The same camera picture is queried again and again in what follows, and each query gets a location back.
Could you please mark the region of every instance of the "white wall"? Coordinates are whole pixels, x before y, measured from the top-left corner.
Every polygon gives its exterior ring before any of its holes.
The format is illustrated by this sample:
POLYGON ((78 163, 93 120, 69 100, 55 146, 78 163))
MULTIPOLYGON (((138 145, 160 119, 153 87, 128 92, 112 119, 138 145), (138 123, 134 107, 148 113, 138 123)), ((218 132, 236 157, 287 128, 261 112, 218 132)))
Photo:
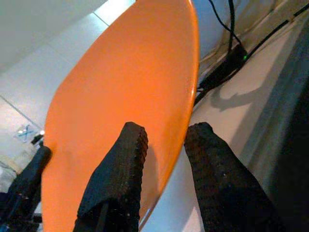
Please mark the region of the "white wall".
MULTIPOLYGON (((200 57, 203 58, 216 46, 228 41, 229 32, 226 32, 218 22, 208 0, 193 0, 197 9, 200 57)), ((221 20, 228 26, 230 11, 227 0, 213 1, 221 20)), ((235 6, 235 32, 242 34, 256 22, 263 19, 273 8, 275 0, 234 0, 235 6)))

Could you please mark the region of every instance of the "textured black rubber pad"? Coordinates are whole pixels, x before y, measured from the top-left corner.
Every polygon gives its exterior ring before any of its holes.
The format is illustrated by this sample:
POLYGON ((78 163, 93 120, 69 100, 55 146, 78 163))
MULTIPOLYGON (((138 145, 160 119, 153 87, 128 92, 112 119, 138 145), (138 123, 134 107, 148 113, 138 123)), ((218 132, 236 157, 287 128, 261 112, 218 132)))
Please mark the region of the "textured black rubber pad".
POLYGON ((74 232, 138 231, 141 177, 147 149, 145 129, 127 122, 90 177, 74 232))
POLYGON ((51 157, 51 150, 40 147, 32 161, 11 184, 6 194, 5 208, 0 210, 0 222, 28 220, 41 199, 41 175, 51 157))
POLYGON ((208 123, 190 126, 184 146, 205 231, 285 231, 255 177, 208 123))

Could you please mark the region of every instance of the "cable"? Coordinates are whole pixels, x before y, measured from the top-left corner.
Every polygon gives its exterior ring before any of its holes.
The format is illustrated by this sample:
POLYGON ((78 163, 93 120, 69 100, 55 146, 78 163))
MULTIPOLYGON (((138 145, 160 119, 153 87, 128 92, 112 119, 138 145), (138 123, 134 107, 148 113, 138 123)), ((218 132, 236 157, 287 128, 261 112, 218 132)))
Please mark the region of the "cable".
POLYGON ((235 9, 234 9, 234 3, 233 0, 228 0, 228 4, 230 7, 230 15, 231 15, 231 33, 230 33, 230 39, 228 42, 228 52, 227 55, 230 54, 232 51, 232 46, 233 46, 233 34, 235 30, 235 9))
POLYGON ((225 30, 229 31, 233 35, 233 37, 237 40, 237 42, 242 46, 242 43, 241 43, 240 39, 237 37, 237 35, 222 22, 221 18, 219 17, 219 15, 217 13, 217 10, 216 10, 214 4, 213 4, 213 1, 212 0, 208 0, 208 1, 210 2, 212 9, 213 9, 213 12, 216 15, 219 23, 224 27, 225 30))
POLYGON ((279 26, 273 29, 273 31, 270 34, 268 34, 261 42, 259 42, 257 46, 254 47, 254 49, 247 56, 244 57, 245 61, 247 61, 254 54, 254 52, 256 52, 257 49, 259 49, 273 34, 275 34, 278 30, 283 28, 288 23, 289 20, 285 20, 283 23, 281 23, 279 26))
MULTIPOLYGON (((294 14, 294 17, 299 16, 301 13, 303 13, 304 11, 306 11, 307 9, 309 9, 309 4, 305 5, 302 9, 300 9, 299 11, 297 11, 294 14)), ((194 102, 194 106, 200 102, 203 97, 212 89, 222 85, 224 82, 230 80, 233 76, 235 76, 238 71, 245 65, 245 63, 248 61, 248 59, 272 36, 274 35, 277 31, 279 31, 281 28, 283 28, 286 24, 289 23, 289 20, 285 20, 284 22, 282 22, 279 26, 277 26, 275 29, 273 29, 273 31, 271 33, 269 33, 257 46, 254 47, 254 49, 252 49, 252 51, 246 55, 243 59, 243 63, 242 65, 237 68, 234 72, 232 72, 230 75, 228 75, 225 78, 222 78, 220 80, 213 80, 212 82, 209 83, 209 85, 207 85, 205 88, 203 88, 202 90, 200 90, 200 94, 196 97, 195 102, 194 102)))

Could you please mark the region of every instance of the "orange surface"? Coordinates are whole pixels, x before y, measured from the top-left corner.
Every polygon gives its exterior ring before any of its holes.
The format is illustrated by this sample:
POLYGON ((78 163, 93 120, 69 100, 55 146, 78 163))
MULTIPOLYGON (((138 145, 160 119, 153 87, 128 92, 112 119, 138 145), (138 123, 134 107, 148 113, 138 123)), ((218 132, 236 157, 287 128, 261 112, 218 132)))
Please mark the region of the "orange surface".
POLYGON ((139 0, 89 48, 57 90, 44 144, 45 232, 71 232, 87 182, 127 121, 145 127, 141 223, 178 158, 191 116, 199 57, 190 0, 139 0))

